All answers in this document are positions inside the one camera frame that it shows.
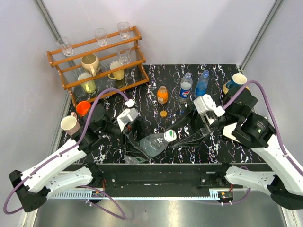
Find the yellow saucer plate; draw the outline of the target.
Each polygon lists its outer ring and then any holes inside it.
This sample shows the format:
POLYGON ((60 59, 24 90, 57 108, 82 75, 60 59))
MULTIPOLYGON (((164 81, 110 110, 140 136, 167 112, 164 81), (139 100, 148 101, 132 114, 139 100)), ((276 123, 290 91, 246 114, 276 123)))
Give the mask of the yellow saucer plate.
POLYGON ((227 85, 227 83, 224 84, 224 86, 223 86, 223 93, 224 93, 224 95, 226 95, 228 93, 228 91, 229 91, 229 89, 226 87, 226 85, 227 85))

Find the Pepsi bottle blue cap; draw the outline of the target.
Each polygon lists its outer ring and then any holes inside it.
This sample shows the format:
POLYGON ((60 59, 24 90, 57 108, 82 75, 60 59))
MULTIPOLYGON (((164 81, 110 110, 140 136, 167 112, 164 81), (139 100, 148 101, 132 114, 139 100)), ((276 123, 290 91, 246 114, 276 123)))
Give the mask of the Pepsi bottle blue cap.
POLYGON ((192 85, 192 74, 187 72, 180 81, 179 101, 181 103, 186 103, 189 99, 192 85))

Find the white green bottle cap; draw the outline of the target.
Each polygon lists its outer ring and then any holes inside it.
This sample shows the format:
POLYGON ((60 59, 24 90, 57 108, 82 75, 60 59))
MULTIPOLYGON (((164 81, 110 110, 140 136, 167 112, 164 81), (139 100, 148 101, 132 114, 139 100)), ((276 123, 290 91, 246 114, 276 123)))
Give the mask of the white green bottle cap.
POLYGON ((177 135, 174 130, 167 130, 166 132, 164 132, 164 139, 167 142, 173 142, 177 139, 177 135))

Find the orange bottle cap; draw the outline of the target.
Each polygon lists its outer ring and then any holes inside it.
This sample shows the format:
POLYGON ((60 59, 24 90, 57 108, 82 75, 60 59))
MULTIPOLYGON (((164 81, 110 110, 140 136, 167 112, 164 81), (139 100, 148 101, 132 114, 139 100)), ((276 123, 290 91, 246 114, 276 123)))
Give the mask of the orange bottle cap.
POLYGON ((162 118, 164 118, 164 117, 166 117, 167 116, 167 112, 166 111, 161 111, 160 112, 160 116, 162 117, 162 118))

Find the clear glass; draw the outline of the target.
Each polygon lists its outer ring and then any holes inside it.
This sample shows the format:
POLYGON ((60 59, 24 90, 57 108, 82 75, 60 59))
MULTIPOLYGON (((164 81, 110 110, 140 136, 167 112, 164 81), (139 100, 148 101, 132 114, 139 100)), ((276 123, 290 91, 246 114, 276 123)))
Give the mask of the clear glass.
POLYGON ((60 38, 56 41, 56 44, 60 47, 62 53, 66 57, 73 55, 73 48, 69 38, 67 37, 60 38))
POLYGON ((103 47, 107 45, 107 33, 103 28, 97 28, 94 30, 94 36, 99 46, 103 47))
POLYGON ((130 38, 130 25, 128 22, 120 22, 117 24, 117 28, 122 40, 127 40, 130 38))

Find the orange juice bottle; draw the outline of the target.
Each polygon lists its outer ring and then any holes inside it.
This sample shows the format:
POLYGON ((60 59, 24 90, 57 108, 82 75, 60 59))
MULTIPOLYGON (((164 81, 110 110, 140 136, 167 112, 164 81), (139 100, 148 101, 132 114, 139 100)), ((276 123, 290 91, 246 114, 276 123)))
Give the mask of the orange juice bottle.
POLYGON ((160 104, 165 104, 168 101, 168 91, 165 86, 160 86, 157 91, 157 100, 160 104))

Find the wooden three-tier shelf rack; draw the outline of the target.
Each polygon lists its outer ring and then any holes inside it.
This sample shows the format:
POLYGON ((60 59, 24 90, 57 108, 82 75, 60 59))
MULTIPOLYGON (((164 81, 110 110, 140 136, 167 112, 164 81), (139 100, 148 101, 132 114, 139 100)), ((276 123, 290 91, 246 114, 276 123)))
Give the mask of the wooden three-tier shelf rack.
POLYGON ((143 67, 146 59, 139 46, 141 33, 132 26, 129 35, 129 39, 122 40, 119 32, 108 34, 103 47, 96 39, 74 44, 71 56, 65 56, 61 49, 47 52, 49 64, 57 70, 73 105, 93 102, 107 88, 125 91, 149 82, 143 67))

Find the green label water bottle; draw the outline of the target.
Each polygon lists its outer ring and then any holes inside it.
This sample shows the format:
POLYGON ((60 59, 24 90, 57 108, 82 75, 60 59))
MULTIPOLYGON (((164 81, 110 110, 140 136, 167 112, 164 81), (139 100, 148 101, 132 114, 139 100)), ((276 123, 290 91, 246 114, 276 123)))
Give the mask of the green label water bottle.
MULTIPOLYGON (((151 158, 159 155, 163 152, 170 142, 164 139, 164 133, 156 133, 146 136, 139 142, 140 147, 145 151, 151 158)), ((136 165, 139 163, 127 163, 130 165, 136 165)))

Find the clear glass top left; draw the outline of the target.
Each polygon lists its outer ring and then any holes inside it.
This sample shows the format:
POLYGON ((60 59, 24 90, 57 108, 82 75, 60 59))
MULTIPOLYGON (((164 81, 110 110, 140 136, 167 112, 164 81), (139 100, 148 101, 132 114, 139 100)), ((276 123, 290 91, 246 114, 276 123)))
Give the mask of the clear glass top left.
POLYGON ((60 47, 62 53, 66 57, 73 55, 73 48, 69 38, 67 37, 60 38, 56 41, 56 44, 60 47))

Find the yellow mug on shelf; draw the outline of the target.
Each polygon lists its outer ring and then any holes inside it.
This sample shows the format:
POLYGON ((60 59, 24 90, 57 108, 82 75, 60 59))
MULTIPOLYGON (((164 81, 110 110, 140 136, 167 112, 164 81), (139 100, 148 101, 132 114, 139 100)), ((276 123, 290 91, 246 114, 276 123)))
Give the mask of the yellow mug on shelf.
MULTIPOLYGON (((114 62, 110 63, 111 70, 117 69, 122 66, 123 65, 119 61, 114 61, 114 62)), ((123 80, 124 76, 125 76, 124 69, 121 69, 121 70, 108 74, 108 77, 110 79, 114 79, 114 80, 123 80)))

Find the clear blue water bottle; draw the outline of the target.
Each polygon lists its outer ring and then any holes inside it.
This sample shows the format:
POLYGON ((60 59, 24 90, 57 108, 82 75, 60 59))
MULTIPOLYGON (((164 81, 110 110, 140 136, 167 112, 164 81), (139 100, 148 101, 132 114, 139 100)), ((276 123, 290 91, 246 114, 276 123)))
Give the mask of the clear blue water bottle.
POLYGON ((199 96, 203 96, 206 94, 208 82, 209 82, 209 71, 204 70, 203 73, 200 75, 195 88, 195 93, 194 93, 195 98, 198 98, 199 96))

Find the pale green mug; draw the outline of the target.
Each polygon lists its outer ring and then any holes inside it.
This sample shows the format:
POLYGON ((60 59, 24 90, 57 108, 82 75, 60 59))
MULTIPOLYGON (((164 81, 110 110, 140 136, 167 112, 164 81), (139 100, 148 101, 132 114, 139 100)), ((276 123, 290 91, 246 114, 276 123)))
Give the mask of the pale green mug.
MULTIPOLYGON (((81 81, 83 79, 87 79, 87 78, 90 78, 90 77, 91 77, 91 74, 85 72, 85 73, 82 73, 78 76, 78 81, 81 81)), ((81 86, 84 89, 84 91, 88 94, 92 94, 96 91, 96 85, 95 85, 94 80, 90 80, 90 81, 86 81, 84 83, 81 83, 81 86)))

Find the clear glass top right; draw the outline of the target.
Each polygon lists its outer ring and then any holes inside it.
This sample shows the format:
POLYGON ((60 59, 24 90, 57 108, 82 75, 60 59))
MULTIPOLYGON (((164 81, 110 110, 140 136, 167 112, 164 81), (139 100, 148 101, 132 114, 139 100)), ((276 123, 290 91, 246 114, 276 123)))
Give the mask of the clear glass top right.
POLYGON ((130 38, 130 25, 128 22, 120 22, 117 24, 117 28, 122 40, 127 40, 130 38))

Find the beige ceramic mug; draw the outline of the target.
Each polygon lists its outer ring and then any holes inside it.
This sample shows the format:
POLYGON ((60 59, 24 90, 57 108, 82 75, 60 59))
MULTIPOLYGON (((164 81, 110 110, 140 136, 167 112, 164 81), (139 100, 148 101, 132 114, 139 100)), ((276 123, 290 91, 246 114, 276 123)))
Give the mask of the beige ceramic mug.
POLYGON ((100 60, 94 54, 88 54, 82 57, 81 65, 83 69, 95 77, 100 70, 100 60))

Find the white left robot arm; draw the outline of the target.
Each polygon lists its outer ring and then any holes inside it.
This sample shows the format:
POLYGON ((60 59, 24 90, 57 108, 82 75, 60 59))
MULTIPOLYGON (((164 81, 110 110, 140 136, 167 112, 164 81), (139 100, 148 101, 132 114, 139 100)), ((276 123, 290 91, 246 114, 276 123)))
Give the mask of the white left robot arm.
POLYGON ((146 136, 143 120, 134 108, 132 99, 125 104, 127 108, 115 119, 106 113, 101 104, 93 104, 80 120, 72 115, 62 119, 61 128, 71 131, 71 138, 34 167, 23 172, 14 170, 9 174, 21 210, 32 212, 50 197, 74 187, 98 187, 104 177, 95 164, 85 164, 80 169, 61 176, 58 173, 96 151, 103 140, 100 132, 118 138, 126 161, 137 164, 149 160, 150 157, 138 142, 138 139, 146 136))

